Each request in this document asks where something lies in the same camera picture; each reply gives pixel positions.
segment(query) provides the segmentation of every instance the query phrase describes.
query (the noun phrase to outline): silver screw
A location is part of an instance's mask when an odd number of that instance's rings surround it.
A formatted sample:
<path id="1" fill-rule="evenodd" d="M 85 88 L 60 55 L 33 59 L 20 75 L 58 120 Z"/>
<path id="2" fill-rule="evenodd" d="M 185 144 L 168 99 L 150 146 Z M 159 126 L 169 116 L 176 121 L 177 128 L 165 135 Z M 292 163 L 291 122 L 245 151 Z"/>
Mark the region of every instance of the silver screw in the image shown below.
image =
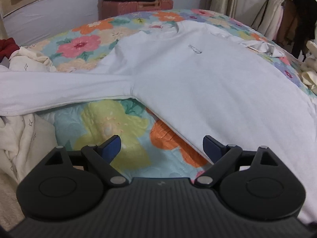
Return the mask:
<path id="1" fill-rule="evenodd" d="M 126 178 L 124 178 L 123 176 L 114 176 L 110 179 L 110 182 L 112 182 L 113 184 L 123 184 L 125 183 Z"/>
<path id="2" fill-rule="evenodd" d="M 213 179 L 209 176 L 199 176 L 197 178 L 197 182 L 199 182 L 200 184 L 204 184 L 204 185 L 211 184 L 212 181 L 213 181 Z"/>

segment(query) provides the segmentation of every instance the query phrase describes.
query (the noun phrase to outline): floral quilt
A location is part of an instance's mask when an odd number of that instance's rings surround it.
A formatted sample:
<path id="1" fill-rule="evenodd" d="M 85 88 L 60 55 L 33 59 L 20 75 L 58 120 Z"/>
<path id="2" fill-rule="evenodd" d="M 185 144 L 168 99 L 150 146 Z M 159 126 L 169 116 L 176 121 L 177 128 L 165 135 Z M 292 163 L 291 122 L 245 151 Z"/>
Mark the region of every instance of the floral quilt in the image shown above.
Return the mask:
<path id="1" fill-rule="evenodd" d="M 232 18 L 216 12 L 192 9 L 121 15 L 74 28 L 34 44 L 31 48 L 49 56 L 58 71 L 93 69 L 120 38 L 137 31 L 149 34 L 173 28 L 176 22 L 182 20 L 205 22 L 245 40 L 271 42 Z M 307 95 L 314 96 L 292 67 L 291 64 L 295 62 L 290 62 L 286 57 L 258 55 L 279 69 Z M 39 112 L 39 115 L 54 124 L 58 144 L 69 150 L 77 150 L 92 143 L 101 144 L 112 135 L 119 135 L 122 148 L 111 165 L 129 179 L 135 176 L 195 179 L 209 167 L 203 157 L 151 111 L 132 99 L 70 105 Z"/>

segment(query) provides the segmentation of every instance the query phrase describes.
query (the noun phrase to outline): shirt logo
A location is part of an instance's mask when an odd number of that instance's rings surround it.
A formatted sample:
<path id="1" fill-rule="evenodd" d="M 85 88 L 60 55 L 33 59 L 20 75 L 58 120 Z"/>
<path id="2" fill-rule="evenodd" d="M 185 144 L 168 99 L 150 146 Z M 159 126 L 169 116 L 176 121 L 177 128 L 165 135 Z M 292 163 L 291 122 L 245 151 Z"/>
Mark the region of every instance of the shirt logo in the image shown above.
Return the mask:
<path id="1" fill-rule="evenodd" d="M 202 53 L 202 51 L 198 50 L 196 47 L 193 47 L 192 45 L 189 45 L 188 47 L 190 47 L 196 54 Z"/>

